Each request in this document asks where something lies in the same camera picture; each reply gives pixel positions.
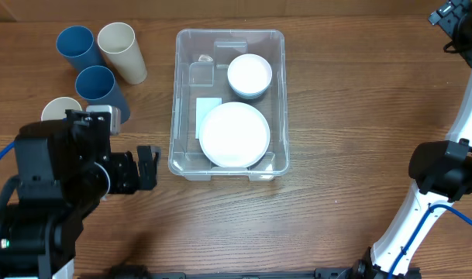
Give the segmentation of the far left blue cup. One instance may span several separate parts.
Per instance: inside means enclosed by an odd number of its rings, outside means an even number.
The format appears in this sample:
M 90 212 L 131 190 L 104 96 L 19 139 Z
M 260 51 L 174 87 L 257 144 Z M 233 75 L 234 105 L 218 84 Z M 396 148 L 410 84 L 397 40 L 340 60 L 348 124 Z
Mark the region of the far left blue cup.
M 90 29 L 85 26 L 70 26 L 57 37 L 59 54 L 78 72 L 91 66 L 105 66 L 105 59 Z

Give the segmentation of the beige cup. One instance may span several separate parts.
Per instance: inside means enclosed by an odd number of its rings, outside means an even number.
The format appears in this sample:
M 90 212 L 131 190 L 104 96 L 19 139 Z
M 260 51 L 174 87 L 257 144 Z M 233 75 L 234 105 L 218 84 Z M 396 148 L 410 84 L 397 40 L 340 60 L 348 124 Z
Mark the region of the beige cup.
M 98 33 L 98 46 L 129 84 L 140 84 L 147 69 L 134 29 L 125 22 L 113 22 Z
M 78 110 L 81 111 L 82 107 L 78 101 L 70 97 L 59 97 L 55 98 L 51 102 L 47 103 L 44 107 L 40 120 L 58 120 L 66 118 L 67 110 Z

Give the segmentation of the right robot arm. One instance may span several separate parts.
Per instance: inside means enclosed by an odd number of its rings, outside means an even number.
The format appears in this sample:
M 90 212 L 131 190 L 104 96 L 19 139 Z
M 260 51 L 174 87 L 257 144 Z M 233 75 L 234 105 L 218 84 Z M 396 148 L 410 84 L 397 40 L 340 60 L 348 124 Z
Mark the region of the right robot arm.
M 443 141 L 419 144 L 412 154 L 408 194 L 383 236 L 341 278 L 419 278 L 409 264 L 438 218 L 472 193 L 472 1 L 452 0 L 429 16 L 451 41 L 447 53 L 458 53 L 471 73 L 460 110 Z

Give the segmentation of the grey bowl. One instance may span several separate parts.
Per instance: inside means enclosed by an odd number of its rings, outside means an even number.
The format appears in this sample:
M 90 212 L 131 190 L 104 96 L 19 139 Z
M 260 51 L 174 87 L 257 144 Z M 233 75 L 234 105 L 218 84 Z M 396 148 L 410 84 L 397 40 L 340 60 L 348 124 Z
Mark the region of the grey bowl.
M 254 99 L 258 99 L 258 98 L 263 97 L 264 94 L 265 94 L 265 91 L 259 91 L 259 92 L 256 92 L 256 93 L 247 93 L 247 92 L 243 92 L 243 91 L 234 91 L 234 93 L 239 98 L 246 99 L 246 100 L 254 100 Z

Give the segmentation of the pink plate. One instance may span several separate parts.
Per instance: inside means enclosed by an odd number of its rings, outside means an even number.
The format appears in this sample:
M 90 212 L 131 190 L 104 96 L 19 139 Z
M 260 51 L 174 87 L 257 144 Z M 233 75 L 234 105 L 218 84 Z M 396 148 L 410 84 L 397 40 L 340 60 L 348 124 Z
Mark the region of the pink plate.
M 270 146 L 270 126 L 252 105 L 227 102 L 204 118 L 199 130 L 200 147 L 219 167 L 247 168 L 263 158 Z

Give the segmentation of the clear plastic storage bin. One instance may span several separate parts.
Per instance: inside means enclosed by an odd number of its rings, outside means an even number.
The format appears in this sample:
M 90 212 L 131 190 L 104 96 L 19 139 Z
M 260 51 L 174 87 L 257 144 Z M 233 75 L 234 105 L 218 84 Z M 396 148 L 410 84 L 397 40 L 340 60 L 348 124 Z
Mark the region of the clear plastic storage bin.
M 246 169 L 222 168 L 203 154 L 195 138 L 196 98 L 240 98 L 229 86 L 227 69 L 239 55 L 256 54 L 270 63 L 273 77 L 263 97 L 248 103 L 270 126 L 270 145 L 263 158 Z M 276 29 L 183 29 L 177 34 L 174 97 L 168 167 L 189 181 L 214 176 L 246 176 L 271 181 L 291 164 L 284 35 Z

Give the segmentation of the near blue cup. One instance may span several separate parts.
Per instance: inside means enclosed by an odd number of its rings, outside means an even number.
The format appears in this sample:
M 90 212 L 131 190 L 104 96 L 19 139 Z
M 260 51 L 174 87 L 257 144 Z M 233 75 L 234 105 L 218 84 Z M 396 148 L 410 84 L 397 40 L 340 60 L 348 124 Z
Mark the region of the near blue cup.
M 130 109 L 115 75 L 105 66 L 85 68 L 76 78 L 76 92 L 89 105 L 110 105 L 120 110 L 120 122 L 129 120 Z

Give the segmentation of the pink bowl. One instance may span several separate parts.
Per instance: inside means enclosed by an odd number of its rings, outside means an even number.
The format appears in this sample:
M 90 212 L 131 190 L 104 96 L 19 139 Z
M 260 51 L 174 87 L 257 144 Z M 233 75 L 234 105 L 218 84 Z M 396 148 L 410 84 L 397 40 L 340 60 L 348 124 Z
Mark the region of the pink bowl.
M 227 70 L 229 86 L 234 91 L 256 93 L 266 91 L 272 81 L 271 65 L 256 54 L 242 54 L 236 57 Z

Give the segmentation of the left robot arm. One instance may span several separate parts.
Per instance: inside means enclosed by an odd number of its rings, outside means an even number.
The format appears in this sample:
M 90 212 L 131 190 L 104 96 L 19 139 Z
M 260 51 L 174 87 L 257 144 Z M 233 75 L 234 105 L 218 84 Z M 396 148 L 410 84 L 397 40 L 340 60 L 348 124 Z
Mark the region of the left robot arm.
M 67 110 L 23 126 L 9 150 L 18 173 L 0 193 L 0 278 L 72 277 L 83 221 L 106 195 L 157 185 L 161 150 L 113 153 L 109 112 Z

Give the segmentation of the blue cup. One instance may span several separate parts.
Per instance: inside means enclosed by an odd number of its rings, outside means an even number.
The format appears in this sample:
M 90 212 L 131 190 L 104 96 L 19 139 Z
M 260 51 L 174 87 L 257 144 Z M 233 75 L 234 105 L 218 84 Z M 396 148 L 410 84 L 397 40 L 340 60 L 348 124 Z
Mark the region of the blue cup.
M 130 109 L 115 75 L 105 66 L 85 68 L 76 78 L 76 92 L 89 105 L 110 105 L 120 110 L 120 122 L 129 120 Z
M 105 59 L 90 29 L 85 26 L 70 26 L 57 37 L 59 54 L 78 72 L 91 66 L 105 66 Z

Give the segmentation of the white label in bin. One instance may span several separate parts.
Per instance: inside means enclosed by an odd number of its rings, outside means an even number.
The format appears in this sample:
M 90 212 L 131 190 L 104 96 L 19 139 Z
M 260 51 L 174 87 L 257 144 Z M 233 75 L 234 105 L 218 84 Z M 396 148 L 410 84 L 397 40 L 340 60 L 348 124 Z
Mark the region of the white label in bin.
M 195 109 L 195 138 L 199 138 L 201 125 L 207 114 L 213 110 L 216 106 L 222 104 L 221 98 L 196 98 L 196 109 Z

